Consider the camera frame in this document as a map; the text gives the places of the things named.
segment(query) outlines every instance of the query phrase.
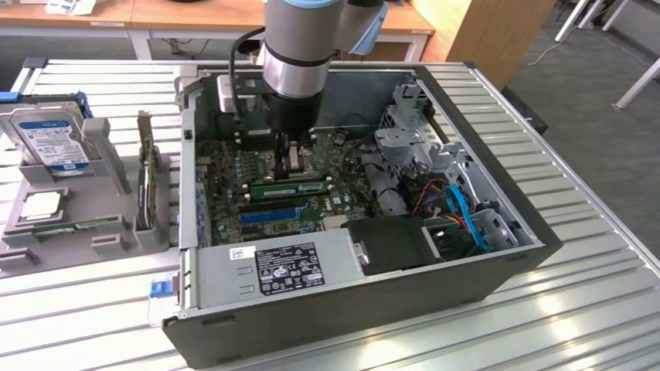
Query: power supply label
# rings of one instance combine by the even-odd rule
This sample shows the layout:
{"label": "power supply label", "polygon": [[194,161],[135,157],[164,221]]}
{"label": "power supply label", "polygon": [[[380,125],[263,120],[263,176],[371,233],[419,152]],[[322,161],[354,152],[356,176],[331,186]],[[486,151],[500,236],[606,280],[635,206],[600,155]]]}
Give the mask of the power supply label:
{"label": "power supply label", "polygon": [[259,288],[264,295],[326,284],[315,244],[278,247],[255,252]]}
{"label": "power supply label", "polygon": [[90,160],[80,143],[71,138],[70,121],[22,122],[24,138],[46,166],[55,170],[76,170],[87,167]]}

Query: metal table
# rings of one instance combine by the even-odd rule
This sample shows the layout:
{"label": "metal table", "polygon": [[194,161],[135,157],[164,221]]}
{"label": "metal table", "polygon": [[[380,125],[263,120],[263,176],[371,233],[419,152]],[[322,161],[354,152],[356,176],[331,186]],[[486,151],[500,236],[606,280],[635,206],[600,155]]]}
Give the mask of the metal table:
{"label": "metal table", "polygon": [[[480,303],[215,369],[658,368],[656,258],[480,72],[459,63],[428,67],[564,248]],[[94,113],[110,117],[123,155],[138,150],[138,110],[154,112],[162,151],[176,155],[174,68],[168,62],[51,60],[42,70],[22,72],[15,88],[34,94],[82,89]],[[0,146],[2,222],[20,173],[6,138]],[[175,215],[176,189],[171,200]],[[186,369],[162,330],[147,321],[148,284],[176,265],[171,249],[0,280],[0,369]]]}

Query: robotic arm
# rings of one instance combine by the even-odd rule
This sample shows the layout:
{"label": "robotic arm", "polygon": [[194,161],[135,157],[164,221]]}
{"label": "robotic arm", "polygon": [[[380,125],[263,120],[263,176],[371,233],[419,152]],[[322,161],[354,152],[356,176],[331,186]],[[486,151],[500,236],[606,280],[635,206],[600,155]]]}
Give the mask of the robotic arm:
{"label": "robotic arm", "polygon": [[368,54],[388,6],[384,0],[267,0],[264,118],[276,137],[276,179],[287,179],[299,140],[319,118],[336,49]]}

